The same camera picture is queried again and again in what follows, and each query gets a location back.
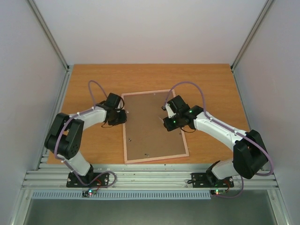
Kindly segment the pink photo frame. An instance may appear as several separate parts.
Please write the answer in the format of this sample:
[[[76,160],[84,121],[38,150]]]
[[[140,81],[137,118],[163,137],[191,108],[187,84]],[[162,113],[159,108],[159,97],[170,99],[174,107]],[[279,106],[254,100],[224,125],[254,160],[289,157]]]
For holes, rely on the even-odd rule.
[[[143,163],[189,157],[185,134],[180,129],[168,132],[160,118],[166,99],[175,97],[174,91],[152,90],[122,94],[127,121],[123,124],[124,162]]]

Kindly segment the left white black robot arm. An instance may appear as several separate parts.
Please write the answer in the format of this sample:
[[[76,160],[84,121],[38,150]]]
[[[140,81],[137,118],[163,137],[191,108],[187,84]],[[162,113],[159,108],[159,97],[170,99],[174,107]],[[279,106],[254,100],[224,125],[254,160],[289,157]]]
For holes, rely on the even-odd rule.
[[[44,146],[78,175],[78,182],[88,187],[94,182],[92,165],[80,152],[83,131],[96,125],[113,127],[127,121],[124,99],[110,93],[105,101],[75,114],[58,113],[45,138]]]

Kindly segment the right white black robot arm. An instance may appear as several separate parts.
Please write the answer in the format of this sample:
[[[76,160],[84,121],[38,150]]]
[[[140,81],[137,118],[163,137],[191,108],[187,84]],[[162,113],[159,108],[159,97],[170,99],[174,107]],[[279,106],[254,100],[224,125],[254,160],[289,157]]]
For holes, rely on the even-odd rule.
[[[189,126],[212,136],[233,152],[232,159],[217,161],[206,170],[206,180],[211,187],[236,175],[251,179],[269,161],[263,140],[255,130],[246,132],[232,127],[200,106],[189,107],[181,96],[166,102],[162,109],[167,112],[163,119],[167,131]]]

